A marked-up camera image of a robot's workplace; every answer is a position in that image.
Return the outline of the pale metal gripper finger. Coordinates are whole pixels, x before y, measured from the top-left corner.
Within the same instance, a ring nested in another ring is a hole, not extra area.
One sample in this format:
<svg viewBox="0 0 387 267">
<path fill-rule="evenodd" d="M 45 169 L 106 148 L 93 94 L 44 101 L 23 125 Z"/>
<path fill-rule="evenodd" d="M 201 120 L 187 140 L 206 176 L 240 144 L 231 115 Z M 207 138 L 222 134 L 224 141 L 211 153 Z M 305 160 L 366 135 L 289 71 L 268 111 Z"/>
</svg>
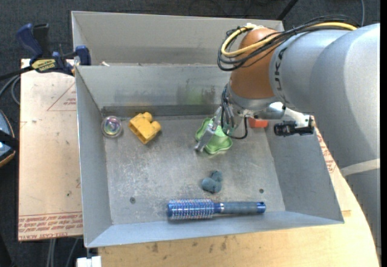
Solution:
<svg viewBox="0 0 387 267">
<path fill-rule="evenodd" d="M 215 134 L 213 127 L 206 127 L 203 131 L 198 130 L 195 134 L 197 144 L 195 146 L 196 151 L 203 151 L 205 146 L 210 142 Z"/>
</svg>

